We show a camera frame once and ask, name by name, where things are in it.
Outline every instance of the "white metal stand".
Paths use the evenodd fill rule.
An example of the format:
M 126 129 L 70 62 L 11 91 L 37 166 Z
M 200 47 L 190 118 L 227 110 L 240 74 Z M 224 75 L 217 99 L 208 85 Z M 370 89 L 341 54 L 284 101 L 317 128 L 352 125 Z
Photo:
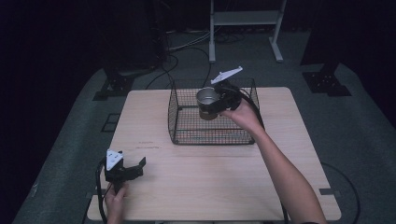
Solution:
M 274 24 L 274 35 L 269 37 L 271 48 L 278 63 L 283 62 L 283 57 L 277 46 L 277 37 L 285 12 L 287 0 L 282 1 L 280 10 L 268 11 L 231 11 L 231 12 L 215 12 L 214 0 L 210 2 L 210 40 L 209 40 L 209 61 L 216 61 L 215 53 L 215 26 L 217 25 L 262 25 Z

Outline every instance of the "metal mesh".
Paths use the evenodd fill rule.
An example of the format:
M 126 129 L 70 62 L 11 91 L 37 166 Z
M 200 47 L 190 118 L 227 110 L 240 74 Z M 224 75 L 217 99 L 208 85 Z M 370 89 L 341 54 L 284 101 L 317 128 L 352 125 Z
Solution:
M 204 120 L 199 116 L 196 93 L 203 80 L 174 80 L 168 108 L 168 129 L 177 145 L 249 145 L 254 140 L 232 120 L 218 116 Z M 259 107 L 253 79 L 230 79 Z

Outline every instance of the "person's left hand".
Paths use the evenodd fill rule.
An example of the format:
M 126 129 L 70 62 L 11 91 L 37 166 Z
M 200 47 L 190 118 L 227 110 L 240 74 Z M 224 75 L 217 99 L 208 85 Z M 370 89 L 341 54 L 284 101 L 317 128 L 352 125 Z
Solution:
M 127 183 L 123 183 L 122 188 L 116 194 L 114 186 L 110 186 L 110 184 L 108 185 L 108 188 L 110 189 L 105 195 L 107 207 L 107 224 L 120 224 L 123 221 L 123 198 L 126 195 L 128 186 L 129 185 Z

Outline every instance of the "metal cup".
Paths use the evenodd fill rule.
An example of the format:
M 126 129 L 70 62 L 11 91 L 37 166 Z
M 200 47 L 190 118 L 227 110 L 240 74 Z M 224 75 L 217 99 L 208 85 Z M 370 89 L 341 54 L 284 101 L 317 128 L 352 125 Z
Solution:
M 210 106 L 219 99 L 215 89 L 211 87 L 202 88 L 197 92 L 196 98 L 201 119 L 212 120 L 218 116 L 217 113 L 212 112 L 213 109 Z

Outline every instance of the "hand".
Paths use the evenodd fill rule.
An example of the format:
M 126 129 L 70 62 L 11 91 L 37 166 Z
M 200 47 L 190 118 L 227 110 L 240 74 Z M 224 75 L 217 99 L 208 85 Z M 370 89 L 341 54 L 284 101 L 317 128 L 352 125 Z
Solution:
M 123 221 L 123 198 L 126 195 L 128 184 L 124 183 L 122 188 L 116 194 L 114 185 L 109 184 L 107 188 L 108 192 L 105 196 L 105 202 L 107 207 L 107 224 L 120 224 Z
M 241 104 L 235 110 L 225 110 L 220 114 L 231 119 L 236 125 L 250 134 L 262 129 L 253 108 L 244 99 L 242 99 Z

